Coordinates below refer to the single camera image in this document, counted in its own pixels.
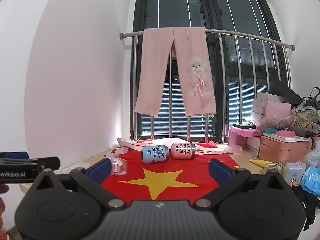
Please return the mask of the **red flag yellow stars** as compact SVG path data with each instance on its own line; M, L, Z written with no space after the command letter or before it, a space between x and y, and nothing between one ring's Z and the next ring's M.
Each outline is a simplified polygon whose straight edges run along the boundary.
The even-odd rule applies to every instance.
M227 154L196 155L193 160L169 159L157 164L144 164L141 152L132 149L119 157L127 161L126 174L108 176L101 187L128 205L133 200L188 200L193 203L219 187L209 174L211 159L232 169L239 167Z

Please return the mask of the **blue printed cup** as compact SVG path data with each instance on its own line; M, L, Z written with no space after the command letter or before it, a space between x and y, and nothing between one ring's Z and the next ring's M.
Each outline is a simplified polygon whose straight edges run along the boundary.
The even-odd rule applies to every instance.
M143 147L141 159L144 164L164 163L170 158L170 151L165 145L152 145Z

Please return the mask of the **clear plastic sticker cup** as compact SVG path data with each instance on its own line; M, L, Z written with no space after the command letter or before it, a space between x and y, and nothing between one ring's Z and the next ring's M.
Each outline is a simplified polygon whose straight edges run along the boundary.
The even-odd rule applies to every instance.
M111 175L123 176L127 174L127 161L121 158L111 158Z

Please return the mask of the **pink storage box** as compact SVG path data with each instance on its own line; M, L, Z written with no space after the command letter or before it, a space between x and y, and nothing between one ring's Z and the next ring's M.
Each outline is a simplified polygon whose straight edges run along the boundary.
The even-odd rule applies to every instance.
M266 136L260 138L258 159L274 163L296 163L311 151L312 141L282 142Z

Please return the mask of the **small white carton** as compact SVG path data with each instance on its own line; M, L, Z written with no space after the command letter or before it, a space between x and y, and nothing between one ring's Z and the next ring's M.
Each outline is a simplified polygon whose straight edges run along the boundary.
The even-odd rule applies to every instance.
M298 186L301 184L302 176L305 171L305 163L287 163L283 173L283 178L285 179L288 185Z

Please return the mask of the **steel window railing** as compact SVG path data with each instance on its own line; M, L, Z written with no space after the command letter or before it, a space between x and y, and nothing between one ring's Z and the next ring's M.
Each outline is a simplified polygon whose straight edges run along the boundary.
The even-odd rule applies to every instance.
M237 31L206 29L203 27L170 27L121 33L120 39L133 38L131 71L131 139L137 139L137 113L158 116L166 79L171 78L172 56L176 57L181 96L187 120L187 138L191 138L191 116L208 117L216 113L215 92L206 45L206 34L230 35L273 48L294 50L293 45L253 34Z

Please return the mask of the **black flat device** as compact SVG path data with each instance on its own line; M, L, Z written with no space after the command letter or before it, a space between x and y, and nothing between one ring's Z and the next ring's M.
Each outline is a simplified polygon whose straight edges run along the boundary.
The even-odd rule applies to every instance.
M253 124L233 124L233 126L240 129L256 129Z

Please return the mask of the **black framed window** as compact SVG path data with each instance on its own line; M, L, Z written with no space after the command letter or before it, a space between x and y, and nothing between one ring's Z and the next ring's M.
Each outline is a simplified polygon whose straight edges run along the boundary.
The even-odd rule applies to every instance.
M237 31L281 41L266 0L136 0L133 32L146 28L204 27ZM270 43L230 35L206 35L216 100L216 114L191 116L191 138L179 81L174 75L164 83L159 115L137 113L137 139L179 137L189 141L225 143L229 128L245 122L257 92L277 81L291 85L288 52Z

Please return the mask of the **blue tissue pack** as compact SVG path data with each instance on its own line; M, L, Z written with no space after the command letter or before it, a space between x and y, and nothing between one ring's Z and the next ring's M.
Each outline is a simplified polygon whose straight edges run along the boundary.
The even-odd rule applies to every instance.
M320 195L320 169L310 166L302 177L302 189L316 196Z

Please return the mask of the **black handbag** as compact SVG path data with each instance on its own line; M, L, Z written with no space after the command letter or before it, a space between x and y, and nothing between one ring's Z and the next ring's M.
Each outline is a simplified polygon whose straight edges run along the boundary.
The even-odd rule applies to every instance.
M317 93L316 93L315 96L312 96L314 90L316 90ZM317 100L319 95L320 95L320 88L319 87L314 87L311 90L310 95L303 98L304 99L303 107L313 107L316 110L320 110L320 101Z

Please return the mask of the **yellow paper cone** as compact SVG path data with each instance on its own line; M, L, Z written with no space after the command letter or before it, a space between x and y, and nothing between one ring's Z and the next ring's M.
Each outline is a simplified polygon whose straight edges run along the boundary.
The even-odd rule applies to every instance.
M253 163L254 165L257 165L259 167L264 168L266 164L269 164L269 161L265 161L265 160L260 160L260 159L256 159L256 158L250 158L249 159L250 163Z

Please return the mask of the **pink pajama pants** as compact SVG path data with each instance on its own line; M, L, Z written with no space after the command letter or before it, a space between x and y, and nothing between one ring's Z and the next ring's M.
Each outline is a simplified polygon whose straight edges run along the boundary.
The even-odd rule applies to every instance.
M157 117L169 78L169 57L181 89L186 116L216 114L212 70L204 27L149 28L143 31L135 112Z

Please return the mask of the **pink printed cup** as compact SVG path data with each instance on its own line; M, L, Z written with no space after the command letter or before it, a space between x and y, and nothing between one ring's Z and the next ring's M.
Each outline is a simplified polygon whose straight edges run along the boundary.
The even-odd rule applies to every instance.
M195 158L196 147L191 142L174 143L170 149L170 157L176 160L191 160Z

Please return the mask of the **white stacked boxes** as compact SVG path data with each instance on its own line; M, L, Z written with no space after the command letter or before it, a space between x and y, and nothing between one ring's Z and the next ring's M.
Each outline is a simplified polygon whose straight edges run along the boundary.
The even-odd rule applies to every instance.
M257 97L253 99L253 107L250 120L258 126L268 123L276 123L284 118L272 118L266 120L265 117L265 103L266 101L284 102L282 96L273 95L270 93L257 92Z

